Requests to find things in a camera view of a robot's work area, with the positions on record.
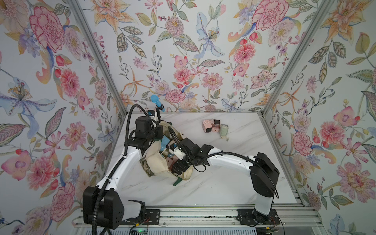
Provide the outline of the cream green tote bag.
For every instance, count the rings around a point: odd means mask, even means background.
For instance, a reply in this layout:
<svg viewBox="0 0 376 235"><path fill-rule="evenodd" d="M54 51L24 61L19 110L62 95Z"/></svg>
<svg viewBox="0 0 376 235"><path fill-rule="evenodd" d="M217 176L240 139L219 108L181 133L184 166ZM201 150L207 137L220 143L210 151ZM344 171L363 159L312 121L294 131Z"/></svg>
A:
<svg viewBox="0 0 376 235"><path fill-rule="evenodd" d="M178 158L170 158L162 155L157 148L162 146L162 141L155 141L152 145L146 150L145 154L139 160L143 170L148 177L152 176L162 176L167 178L181 178L183 181L190 180L193 167L189 168L181 174L175 174L170 170L170 166L173 163L176 163Z"/></svg>

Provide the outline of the large pink pencil sharpener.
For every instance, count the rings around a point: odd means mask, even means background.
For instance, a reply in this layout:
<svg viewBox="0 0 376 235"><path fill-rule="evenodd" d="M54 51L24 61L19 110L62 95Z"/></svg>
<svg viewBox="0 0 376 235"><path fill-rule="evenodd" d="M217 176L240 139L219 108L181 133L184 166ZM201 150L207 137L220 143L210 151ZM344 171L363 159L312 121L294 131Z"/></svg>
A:
<svg viewBox="0 0 376 235"><path fill-rule="evenodd" d="M212 132L212 128L213 128L212 124L213 124L213 121L211 119L205 119L202 121L202 128L203 128L204 133Z"/></svg>

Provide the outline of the small pink pencil sharpener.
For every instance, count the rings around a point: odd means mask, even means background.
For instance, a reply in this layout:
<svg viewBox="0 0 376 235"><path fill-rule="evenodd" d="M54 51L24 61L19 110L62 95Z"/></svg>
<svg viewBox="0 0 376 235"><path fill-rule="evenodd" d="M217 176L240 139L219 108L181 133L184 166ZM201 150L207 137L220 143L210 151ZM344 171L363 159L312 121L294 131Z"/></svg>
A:
<svg viewBox="0 0 376 235"><path fill-rule="evenodd" d="M212 132L219 132L220 131L220 126L221 126L220 120L213 119L211 125L212 125L212 128L211 128Z"/></svg>

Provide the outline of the mint green pencil sharpener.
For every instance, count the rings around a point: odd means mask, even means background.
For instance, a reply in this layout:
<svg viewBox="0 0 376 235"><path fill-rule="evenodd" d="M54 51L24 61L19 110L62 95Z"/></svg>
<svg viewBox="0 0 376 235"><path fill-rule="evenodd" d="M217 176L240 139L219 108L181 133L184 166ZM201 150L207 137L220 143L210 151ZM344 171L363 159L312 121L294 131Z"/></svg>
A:
<svg viewBox="0 0 376 235"><path fill-rule="evenodd" d="M228 130L229 130L229 126L227 124L220 125L219 135L221 139L225 139L227 142L229 141Z"/></svg>

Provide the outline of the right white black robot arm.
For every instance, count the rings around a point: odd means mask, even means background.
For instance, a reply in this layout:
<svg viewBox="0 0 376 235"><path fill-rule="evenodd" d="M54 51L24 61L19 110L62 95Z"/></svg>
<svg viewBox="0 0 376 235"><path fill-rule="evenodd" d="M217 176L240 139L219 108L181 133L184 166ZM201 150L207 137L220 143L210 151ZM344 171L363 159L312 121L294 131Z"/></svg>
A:
<svg viewBox="0 0 376 235"><path fill-rule="evenodd" d="M272 205L275 198L279 198L277 190L279 170L264 153L255 156L246 156L234 152L223 151L211 145L199 147L190 139L170 144L170 154L178 160L171 165L172 173L180 175L188 168L203 165L220 166L244 173L251 178L252 186L256 192L254 209L238 215L238 220L246 218L253 220L251 227L266 225L273 221Z"/></svg>

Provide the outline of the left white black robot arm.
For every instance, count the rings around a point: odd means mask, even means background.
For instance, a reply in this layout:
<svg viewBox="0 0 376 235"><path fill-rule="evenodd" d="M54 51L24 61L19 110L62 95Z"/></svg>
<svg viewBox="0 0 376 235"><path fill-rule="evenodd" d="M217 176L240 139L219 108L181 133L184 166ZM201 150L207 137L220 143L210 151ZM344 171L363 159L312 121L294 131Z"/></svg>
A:
<svg viewBox="0 0 376 235"><path fill-rule="evenodd" d="M130 200L119 195L130 171L146 153L155 139L163 138L159 117L138 117L136 129L129 131L126 126L124 150L116 164L94 187L87 187L83 193L84 223L92 226L92 234L115 230L124 221L131 221L134 227L146 221L145 203Z"/></svg>

